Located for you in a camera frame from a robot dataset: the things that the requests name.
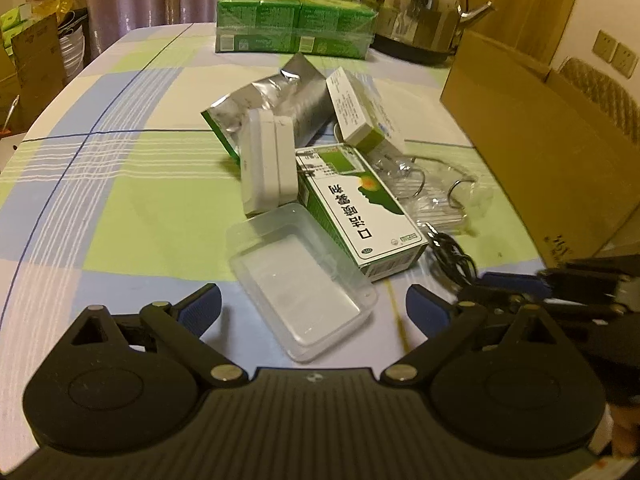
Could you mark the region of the clear plastic tray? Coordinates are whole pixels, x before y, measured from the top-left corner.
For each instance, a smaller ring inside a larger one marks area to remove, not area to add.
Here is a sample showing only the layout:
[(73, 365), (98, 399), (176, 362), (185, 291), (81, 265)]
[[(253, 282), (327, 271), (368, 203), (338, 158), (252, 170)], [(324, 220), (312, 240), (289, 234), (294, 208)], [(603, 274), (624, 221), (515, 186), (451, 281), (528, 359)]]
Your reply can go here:
[(308, 363), (359, 330), (378, 293), (298, 203), (235, 224), (229, 266), (285, 353)]

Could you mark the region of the white green spray box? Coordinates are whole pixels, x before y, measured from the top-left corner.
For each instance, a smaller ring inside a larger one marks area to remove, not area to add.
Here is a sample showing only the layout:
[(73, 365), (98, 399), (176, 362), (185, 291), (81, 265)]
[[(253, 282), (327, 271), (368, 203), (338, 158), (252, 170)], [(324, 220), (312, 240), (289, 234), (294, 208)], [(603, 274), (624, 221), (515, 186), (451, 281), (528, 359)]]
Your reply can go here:
[(308, 146), (295, 157), (298, 200), (370, 281), (416, 263), (426, 236), (357, 150)]

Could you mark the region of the white plastic case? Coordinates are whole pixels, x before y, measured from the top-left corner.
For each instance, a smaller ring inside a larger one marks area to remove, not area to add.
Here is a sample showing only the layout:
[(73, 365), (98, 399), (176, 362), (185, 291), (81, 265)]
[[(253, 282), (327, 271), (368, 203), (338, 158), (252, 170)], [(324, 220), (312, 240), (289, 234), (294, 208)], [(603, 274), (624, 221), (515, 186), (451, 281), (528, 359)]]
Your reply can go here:
[(253, 217), (294, 202), (298, 177), (292, 119), (253, 108), (238, 139), (244, 214)]

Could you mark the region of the brown cardboard box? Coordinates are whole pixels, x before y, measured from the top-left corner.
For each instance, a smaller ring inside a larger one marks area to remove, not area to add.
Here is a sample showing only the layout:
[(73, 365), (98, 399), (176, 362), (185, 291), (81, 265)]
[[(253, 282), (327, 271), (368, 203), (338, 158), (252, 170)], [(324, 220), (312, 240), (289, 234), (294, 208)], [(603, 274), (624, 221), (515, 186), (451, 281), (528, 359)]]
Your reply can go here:
[(638, 254), (638, 145), (558, 72), (466, 32), (440, 100), (547, 266)]

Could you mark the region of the clear bag with metal rings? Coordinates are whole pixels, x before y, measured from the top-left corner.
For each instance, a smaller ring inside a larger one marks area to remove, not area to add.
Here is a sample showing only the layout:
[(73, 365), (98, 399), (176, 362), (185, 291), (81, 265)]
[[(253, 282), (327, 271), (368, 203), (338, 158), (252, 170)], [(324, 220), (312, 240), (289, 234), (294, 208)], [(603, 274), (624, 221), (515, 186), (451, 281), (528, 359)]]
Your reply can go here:
[(494, 197), (486, 177), (437, 157), (384, 154), (373, 168), (425, 234), (462, 234)]

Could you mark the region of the checked tablecloth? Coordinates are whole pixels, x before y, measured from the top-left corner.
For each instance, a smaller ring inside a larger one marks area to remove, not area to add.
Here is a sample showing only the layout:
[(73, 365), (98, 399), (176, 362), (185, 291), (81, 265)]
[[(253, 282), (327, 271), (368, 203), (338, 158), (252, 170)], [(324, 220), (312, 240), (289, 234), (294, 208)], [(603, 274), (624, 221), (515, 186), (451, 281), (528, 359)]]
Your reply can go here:
[[(312, 362), (292, 361), (234, 279), (227, 230), (245, 220), (238, 168), (201, 116), (216, 99), (278, 71), (276, 54), (215, 52), (215, 25), (140, 28), (96, 58), (40, 115), (1, 173), (1, 470), (37, 445), (22, 410), (29, 378), (89, 304), (138, 313), (204, 283), (224, 298), (204, 340), (244, 370), (383, 367), (424, 340), (405, 316), (409, 285), (449, 296), (419, 264), (377, 282), (368, 322)], [(458, 236), (480, 270), (535, 273), (538, 252), (469, 140), (439, 102), (448, 68), (375, 51), (320, 58), (378, 87), (410, 154), (487, 178), (486, 216)]]

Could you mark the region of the quilted chair cushion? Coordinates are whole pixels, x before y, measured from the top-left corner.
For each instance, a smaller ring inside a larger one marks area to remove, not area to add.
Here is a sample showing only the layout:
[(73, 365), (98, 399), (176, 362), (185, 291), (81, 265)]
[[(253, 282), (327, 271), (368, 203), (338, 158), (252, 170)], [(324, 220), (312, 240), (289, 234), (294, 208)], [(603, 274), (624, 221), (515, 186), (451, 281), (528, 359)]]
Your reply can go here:
[(621, 84), (580, 58), (568, 58), (560, 74), (608, 115), (633, 144), (639, 144), (639, 104)]

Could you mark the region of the white green tablet box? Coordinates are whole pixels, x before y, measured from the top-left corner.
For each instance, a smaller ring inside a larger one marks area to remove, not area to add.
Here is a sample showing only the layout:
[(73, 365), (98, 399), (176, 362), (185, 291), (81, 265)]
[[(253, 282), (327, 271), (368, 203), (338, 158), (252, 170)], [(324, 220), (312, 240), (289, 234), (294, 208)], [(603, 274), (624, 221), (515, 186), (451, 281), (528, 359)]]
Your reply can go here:
[(344, 143), (367, 157), (404, 154), (404, 139), (378, 92), (344, 67), (326, 78), (326, 88)]

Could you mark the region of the silver foil pouch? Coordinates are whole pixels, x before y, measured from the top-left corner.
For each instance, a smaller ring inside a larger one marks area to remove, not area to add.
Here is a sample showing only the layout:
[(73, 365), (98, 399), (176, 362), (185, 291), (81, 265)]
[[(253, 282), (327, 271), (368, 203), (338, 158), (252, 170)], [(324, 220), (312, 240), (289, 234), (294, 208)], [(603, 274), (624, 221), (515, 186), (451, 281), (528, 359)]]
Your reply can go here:
[(240, 162), (239, 133), (249, 110), (269, 110), (292, 119), (296, 148), (311, 144), (334, 117), (334, 108), (322, 75), (301, 53), (280, 70), (222, 96), (201, 112), (228, 155)]

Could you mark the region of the cardboard boxes pile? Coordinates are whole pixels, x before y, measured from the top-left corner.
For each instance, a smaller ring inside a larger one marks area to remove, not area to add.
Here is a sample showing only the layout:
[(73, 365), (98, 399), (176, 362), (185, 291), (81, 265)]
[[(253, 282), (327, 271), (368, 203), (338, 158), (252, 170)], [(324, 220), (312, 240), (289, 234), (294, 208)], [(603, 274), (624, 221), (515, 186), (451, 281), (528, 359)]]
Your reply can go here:
[(1, 17), (1, 134), (23, 133), (89, 62), (88, 10), (38, 18), (29, 4)]

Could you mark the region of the stainless steel kettle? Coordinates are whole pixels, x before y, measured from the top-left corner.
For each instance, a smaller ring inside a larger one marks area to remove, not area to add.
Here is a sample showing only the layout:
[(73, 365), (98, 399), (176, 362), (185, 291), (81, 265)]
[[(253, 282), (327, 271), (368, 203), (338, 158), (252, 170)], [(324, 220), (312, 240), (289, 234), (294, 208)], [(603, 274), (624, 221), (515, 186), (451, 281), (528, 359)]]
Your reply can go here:
[(400, 60), (439, 65), (454, 56), (465, 29), (495, 10), (469, 0), (360, 0), (376, 12), (371, 48)]

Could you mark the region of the green shrink-wrapped box pack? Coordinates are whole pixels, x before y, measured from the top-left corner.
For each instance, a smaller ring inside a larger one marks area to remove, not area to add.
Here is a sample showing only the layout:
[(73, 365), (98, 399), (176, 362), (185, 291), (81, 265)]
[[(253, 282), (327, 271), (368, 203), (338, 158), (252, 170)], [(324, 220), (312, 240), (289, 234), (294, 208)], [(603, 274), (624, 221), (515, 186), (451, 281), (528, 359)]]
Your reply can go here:
[(215, 48), (364, 58), (377, 16), (358, 0), (218, 0)]

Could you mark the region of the yellow plastic bag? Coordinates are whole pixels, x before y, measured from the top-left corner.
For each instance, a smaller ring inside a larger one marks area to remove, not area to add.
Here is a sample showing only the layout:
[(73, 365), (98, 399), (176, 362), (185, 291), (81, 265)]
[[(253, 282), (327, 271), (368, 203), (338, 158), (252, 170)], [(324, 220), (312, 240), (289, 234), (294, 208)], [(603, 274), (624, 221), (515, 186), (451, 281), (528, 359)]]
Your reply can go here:
[(42, 18), (54, 15), (56, 22), (61, 25), (73, 7), (74, 0), (43, 0), (38, 4), (36, 13)]

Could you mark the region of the wall socket plates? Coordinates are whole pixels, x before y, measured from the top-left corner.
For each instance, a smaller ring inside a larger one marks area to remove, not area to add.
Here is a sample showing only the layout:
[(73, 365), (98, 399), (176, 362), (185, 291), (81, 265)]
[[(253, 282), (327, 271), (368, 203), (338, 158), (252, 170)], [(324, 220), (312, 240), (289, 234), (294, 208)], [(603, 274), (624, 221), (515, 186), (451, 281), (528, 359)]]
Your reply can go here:
[(598, 31), (591, 51), (627, 79), (634, 74), (639, 62), (639, 55), (634, 50), (602, 29)]

